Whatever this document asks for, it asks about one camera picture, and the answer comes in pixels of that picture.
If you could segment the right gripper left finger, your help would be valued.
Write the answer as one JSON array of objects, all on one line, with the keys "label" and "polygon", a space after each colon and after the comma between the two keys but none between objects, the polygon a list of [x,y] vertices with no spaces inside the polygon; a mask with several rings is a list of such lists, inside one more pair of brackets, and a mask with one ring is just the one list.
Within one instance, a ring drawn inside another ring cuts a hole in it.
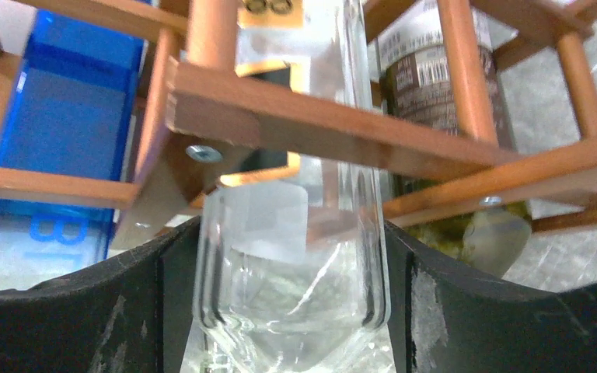
[{"label": "right gripper left finger", "polygon": [[201,220],[25,290],[0,291],[0,372],[178,372]]}]

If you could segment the green wine bottle tan label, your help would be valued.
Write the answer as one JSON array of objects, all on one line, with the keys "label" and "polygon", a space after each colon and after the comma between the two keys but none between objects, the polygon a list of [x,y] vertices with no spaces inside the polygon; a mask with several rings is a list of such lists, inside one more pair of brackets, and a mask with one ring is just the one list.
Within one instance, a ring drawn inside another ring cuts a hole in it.
[{"label": "green wine bottle tan label", "polygon": [[367,1],[379,94],[416,159],[390,163],[403,192],[383,211],[433,249],[495,277],[532,234],[522,201],[484,184],[518,160],[488,18],[468,1]]}]

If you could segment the blue square bottle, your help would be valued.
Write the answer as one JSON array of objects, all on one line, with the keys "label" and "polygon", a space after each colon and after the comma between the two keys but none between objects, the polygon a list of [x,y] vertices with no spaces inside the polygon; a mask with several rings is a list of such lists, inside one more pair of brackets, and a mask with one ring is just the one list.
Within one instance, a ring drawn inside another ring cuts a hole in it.
[{"label": "blue square bottle", "polygon": [[[144,41],[41,10],[19,69],[0,166],[122,180]],[[0,290],[103,260],[113,210],[0,199]]]}]

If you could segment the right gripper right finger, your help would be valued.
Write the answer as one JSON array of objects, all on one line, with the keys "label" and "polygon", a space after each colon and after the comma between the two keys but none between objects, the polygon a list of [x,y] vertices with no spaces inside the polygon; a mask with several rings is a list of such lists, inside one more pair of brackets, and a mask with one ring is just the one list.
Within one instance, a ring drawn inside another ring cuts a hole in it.
[{"label": "right gripper right finger", "polygon": [[597,372],[597,282],[504,281],[385,225],[398,372]]}]

